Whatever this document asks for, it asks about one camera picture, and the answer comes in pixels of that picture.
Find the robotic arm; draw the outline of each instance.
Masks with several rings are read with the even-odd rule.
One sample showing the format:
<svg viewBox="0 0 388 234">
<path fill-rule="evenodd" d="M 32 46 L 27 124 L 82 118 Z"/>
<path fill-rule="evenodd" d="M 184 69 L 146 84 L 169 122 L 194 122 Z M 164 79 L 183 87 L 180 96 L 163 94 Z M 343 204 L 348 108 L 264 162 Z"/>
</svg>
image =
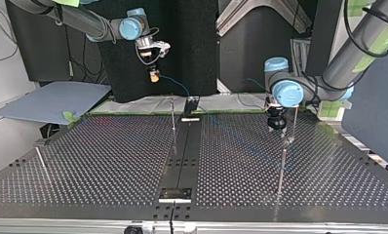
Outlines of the robotic arm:
<svg viewBox="0 0 388 234">
<path fill-rule="evenodd" d="M 34 15 L 48 16 L 59 25 L 69 25 L 87 34 L 94 42 L 126 39 L 135 41 L 136 55 L 147 67 L 151 81 L 157 82 L 160 71 L 157 61 L 164 58 L 170 44 L 155 41 L 158 27 L 150 27 L 147 16 L 142 8 L 127 11 L 125 19 L 105 19 L 85 8 L 59 5 L 51 0 L 11 0 L 16 6 Z"/>
<path fill-rule="evenodd" d="M 362 79 L 373 61 L 388 55 L 388 0 L 376 0 L 370 9 L 364 8 L 367 14 L 354 32 L 348 22 L 348 0 L 344 4 L 344 20 L 349 39 L 322 76 L 308 77 L 303 74 L 303 77 L 293 77 L 278 69 L 271 70 L 271 75 L 266 77 L 272 94 L 266 101 L 270 107 L 269 120 L 272 121 L 268 123 L 269 127 L 284 129 L 286 118 L 282 117 L 285 112 L 282 109 L 299 105 L 303 100 L 348 99 L 353 87 Z"/>
</svg>

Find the metal rod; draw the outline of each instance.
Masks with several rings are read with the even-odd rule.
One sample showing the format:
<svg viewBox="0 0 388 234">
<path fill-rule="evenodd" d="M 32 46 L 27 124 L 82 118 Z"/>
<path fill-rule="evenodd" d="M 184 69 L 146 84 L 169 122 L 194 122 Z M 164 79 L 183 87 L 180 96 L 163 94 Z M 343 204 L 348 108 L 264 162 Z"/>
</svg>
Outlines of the metal rod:
<svg viewBox="0 0 388 234">
<path fill-rule="evenodd" d="M 285 174 L 285 164 L 286 164 L 286 155 L 287 155 L 288 151 L 286 149 L 286 147 L 283 149 L 282 151 L 282 164 L 281 164 L 281 169 L 280 169 L 280 177 L 279 177 L 279 188 L 277 190 L 277 195 L 281 195 L 282 194 L 282 186 L 283 186 L 283 177 L 284 177 L 284 174 Z"/>
<path fill-rule="evenodd" d="M 175 132 L 174 99 L 171 97 L 171 115 L 173 117 L 173 131 Z"/>
<path fill-rule="evenodd" d="M 38 153 L 39 160 L 42 164 L 43 169 L 45 170 L 46 177 L 48 178 L 49 183 L 52 184 L 51 177 L 49 176 L 49 173 L 48 173 L 48 166 L 45 164 L 45 161 L 43 160 L 42 153 L 40 152 L 39 147 L 35 147 L 35 150 Z"/>
<path fill-rule="evenodd" d="M 296 132 L 297 113 L 298 113 L 298 106 L 295 108 L 295 112 L 294 112 L 293 133 L 291 135 L 291 143 L 294 141 L 294 134 Z"/>
</svg>

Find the metal plate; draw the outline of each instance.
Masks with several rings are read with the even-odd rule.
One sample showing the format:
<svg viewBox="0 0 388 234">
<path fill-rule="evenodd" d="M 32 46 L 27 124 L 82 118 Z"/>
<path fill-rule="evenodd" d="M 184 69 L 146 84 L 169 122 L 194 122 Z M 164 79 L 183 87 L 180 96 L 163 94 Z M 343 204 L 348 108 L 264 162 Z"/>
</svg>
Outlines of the metal plate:
<svg viewBox="0 0 388 234">
<path fill-rule="evenodd" d="M 203 116 L 190 220 L 388 223 L 388 173 L 312 114 L 297 120 L 279 197 L 283 140 L 266 122 Z"/>
<path fill-rule="evenodd" d="M 0 216 L 152 219 L 174 142 L 171 116 L 89 117 L 40 149 L 46 167 L 33 151 L 2 173 L 0 207 L 19 207 Z"/>
</svg>

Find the black panel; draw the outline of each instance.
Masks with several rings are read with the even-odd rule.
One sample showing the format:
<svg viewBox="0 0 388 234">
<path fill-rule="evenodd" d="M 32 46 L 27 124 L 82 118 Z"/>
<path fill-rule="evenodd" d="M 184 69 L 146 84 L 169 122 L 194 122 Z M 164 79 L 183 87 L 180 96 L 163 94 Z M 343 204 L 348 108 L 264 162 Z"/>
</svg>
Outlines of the black panel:
<svg viewBox="0 0 388 234">
<path fill-rule="evenodd" d="M 307 59 L 308 75 L 322 75 L 329 64 L 341 6 L 342 0 L 319 1 Z"/>
<path fill-rule="evenodd" d="M 63 27 L 53 19 L 32 15 L 6 1 L 30 81 L 69 80 L 69 63 Z"/>
<path fill-rule="evenodd" d="M 219 0 L 220 12 L 229 0 Z M 316 0 L 299 1 L 300 10 L 310 20 L 316 13 Z M 258 92 L 253 78 L 264 84 L 264 62 L 272 57 L 287 58 L 291 64 L 291 38 L 307 37 L 309 33 L 293 33 L 291 25 L 275 10 L 259 7 L 247 13 L 220 39 L 220 79 L 232 92 Z"/>
<path fill-rule="evenodd" d="M 108 19 L 124 18 L 127 11 L 142 7 L 150 26 L 161 31 L 157 40 L 172 48 L 159 64 L 164 75 L 184 84 L 191 95 L 212 95 L 216 90 L 216 0 L 111 0 L 87 6 Z M 112 90 L 117 101 L 125 102 L 148 95 L 186 95 L 170 80 L 150 82 L 148 73 L 136 57 L 135 43 L 120 40 L 99 43 Z"/>
<path fill-rule="evenodd" d="M 371 65 L 349 101 L 343 129 L 388 162 L 388 57 Z"/>
</svg>

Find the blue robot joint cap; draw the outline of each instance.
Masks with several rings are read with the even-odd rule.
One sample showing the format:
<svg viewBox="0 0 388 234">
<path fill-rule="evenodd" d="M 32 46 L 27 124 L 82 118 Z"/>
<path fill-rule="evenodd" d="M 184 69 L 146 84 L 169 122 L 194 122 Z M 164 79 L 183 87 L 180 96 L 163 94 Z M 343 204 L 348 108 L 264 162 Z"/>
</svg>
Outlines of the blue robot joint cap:
<svg viewBox="0 0 388 234">
<path fill-rule="evenodd" d="M 286 58 L 273 57 L 264 63 L 264 72 L 279 71 L 289 69 L 289 62 Z"/>
<path fill-rule="evenodd" d="M 304 91 L 297 82 L 283 80 L 273 87 L 273 97 L 283 107 L 293 107 L 303 101 Z"/>
</svg>

